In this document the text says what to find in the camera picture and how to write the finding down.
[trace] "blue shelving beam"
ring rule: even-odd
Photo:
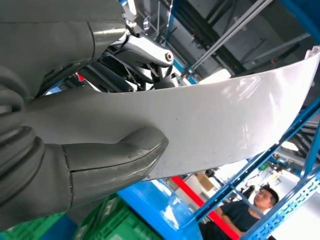
[[[263,216],[248,232],[242,240],[265,240],[273,230],[293,214],[300,206],[305,203],[315,193],[320,185],[320,166],[315,168],[297,183],[294,189],[272,207],[267,214]]]
[[[289,140],[294,136],[297,132],[301,129],[303,125],[307,123],[309,119],[320,110],[320,96],[313,101],[312,104],[305,108],[303,112],[299,114],[294,123],[289,127],[278,143],[274,144],[269,149],[260,153],[250,160],[248,164],[240,170],[238,173],[232,177],[226,185],[221,187],[215,195],[208,200],[204,206],[198,209],[195,212],[194,217],[197,221],[200,222],[208,213],[217,208],[223,199],[229,196],[233,189],[239,185],[239,183],[244,181],[248,175],[250,175],[254,169],[259,168],[262,164],[265,163],[268,159],[271,158],[274,152],[278,150],[283,142]]]

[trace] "man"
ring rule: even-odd
[[[254,205],[262,214],[279,201],[279,196],[269,186],[262,187],[254,200]],[[234,201],[214,210],[219,217],[239,236],[243,235],[260,217],[244,201]],[[229,240],[229,238],[214,222],[199,224],[204,240]]]

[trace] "blue metal shelf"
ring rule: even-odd
[[[280,0],[320,44],[320,1],[317,0]]]

